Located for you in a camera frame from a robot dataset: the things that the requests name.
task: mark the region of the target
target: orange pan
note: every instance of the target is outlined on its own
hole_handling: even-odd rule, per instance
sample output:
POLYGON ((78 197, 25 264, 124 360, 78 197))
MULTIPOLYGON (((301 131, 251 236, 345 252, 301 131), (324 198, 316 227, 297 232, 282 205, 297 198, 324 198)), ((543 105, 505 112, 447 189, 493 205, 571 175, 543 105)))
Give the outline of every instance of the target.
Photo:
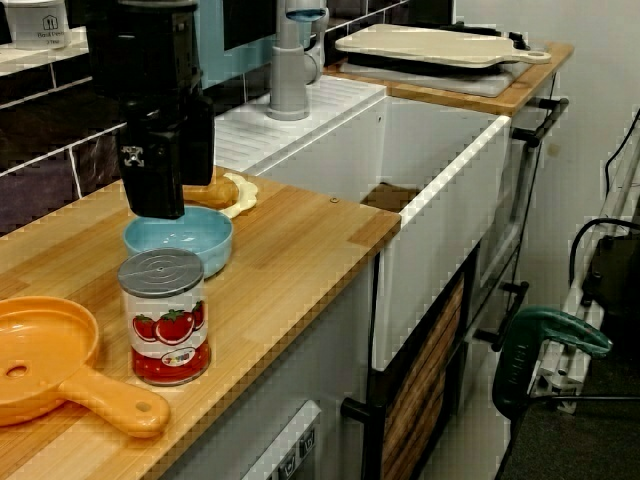
POLYGON ((50 297, 0 301, 0 426, 71 400, 134 437, 161 433, 167 401, 93 370, 97 357, 98 324, 86 308, 50 297))

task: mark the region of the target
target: wooden cutting board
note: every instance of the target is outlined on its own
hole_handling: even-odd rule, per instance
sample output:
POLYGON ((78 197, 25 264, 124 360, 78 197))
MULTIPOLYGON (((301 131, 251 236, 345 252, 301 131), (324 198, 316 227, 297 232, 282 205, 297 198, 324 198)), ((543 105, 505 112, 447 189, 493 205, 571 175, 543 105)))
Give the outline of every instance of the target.
POLYGON ((508 38, 399 25, 373 25, 336 42, 343 52, 486 68, 500 62, 549 63, 546 52, 517 50, 508 38))

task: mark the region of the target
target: butcher block countertop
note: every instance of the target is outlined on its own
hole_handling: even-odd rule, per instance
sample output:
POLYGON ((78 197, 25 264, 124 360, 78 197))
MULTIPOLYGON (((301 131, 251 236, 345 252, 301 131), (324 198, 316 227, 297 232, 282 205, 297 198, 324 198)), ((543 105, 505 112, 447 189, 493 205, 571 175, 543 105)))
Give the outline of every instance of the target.
POLYGON ((243 176, 258 186, 258 203, 233 219, 229 263, 205 282, 212 363, 179 387, 151 387, 131 371, 116 273, 134 214, 120 182, 0 238, 1 299, 84 305, 100 326, 96 368, 171 405, 167 431, 153 439, 129 437, 71 402, 1 427, 0 479, 158 478, 399 230, 395 213, 243 176))
POLYGON ((385 85, 387 87, 387 95, 391 97, 435 103, 447 107, 464 108, 466 110, 475 110, 477 112, 491 113, 494 115, 513 116, 573 54, 573 46, 569 44, 547 42, 547 46, 549 48, 548 52, 551 54, 551 63, 532 65, 531 68, 516 79, 509 88, 495 98, 340 73, 339 63, 327 67, 325 73, 350 80, 385 85))

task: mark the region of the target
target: faucet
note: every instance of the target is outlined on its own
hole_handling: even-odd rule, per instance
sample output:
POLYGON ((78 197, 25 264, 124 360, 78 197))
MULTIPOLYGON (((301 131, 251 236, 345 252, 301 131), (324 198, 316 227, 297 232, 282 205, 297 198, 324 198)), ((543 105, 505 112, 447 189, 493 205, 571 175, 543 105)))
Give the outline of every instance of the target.
POLYGON ((276 120, 301 120, 309 116, 306 86, 322 76, 329 9, 326 0, 278 0, 276 18, 267 115, 276 120), (305 52, 300 44, 298 23, 308 22, 312 23, 316 40, 305 52))

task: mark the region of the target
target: black handle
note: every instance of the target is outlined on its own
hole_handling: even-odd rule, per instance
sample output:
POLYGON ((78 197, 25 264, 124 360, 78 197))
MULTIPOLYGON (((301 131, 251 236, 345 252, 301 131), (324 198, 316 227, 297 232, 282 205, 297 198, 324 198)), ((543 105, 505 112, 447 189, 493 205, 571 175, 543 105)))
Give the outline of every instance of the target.
POLYGON ((364 425, 363 480, 382 480, 382 446, 387 415, 386 405, 364 404, 345 398, 340 414, 364 425))
POLYGON ((547 135, 547 132, 553 128, 558 119, 562 116, 564 111, 569 106, 568 98, 561 98, 560 100, 549 100, 546 98, 535 99, 535 104, 538 108, 544 110, 550 110, 549 114, 545 117, 542 124, 535 130, 527 130, 524 128, 514 128, 511 133, 511 138, 514 140, 521 140, 527 143, 530 148, 538 148, 542 143, 542 140, 547 135))
POLYGON ((500 285, 500 289, 504 290, 508 293, 514 293, 516 298, 513 301, 513 305, 509 309, 509 312, 505 315, 498 327, 498 333, 488 332, 486 330, 477 330, 474 334, 474 338, 478 340, 482 340, 483 342, 491 343, 491 349, 494 352, 499 352, 502 350, 502 346, 504 345, 504 340, 507 337, 507 332, 509 331, 509 327, 511 323, 513 323, 513 319, 515 318, 518 310, 522 307, 522 303, 524 302, 524 297, 527 296, 527 291, 529 290, 529 283, 522 282, 520 285, 515 283, 503 283, 500 285))

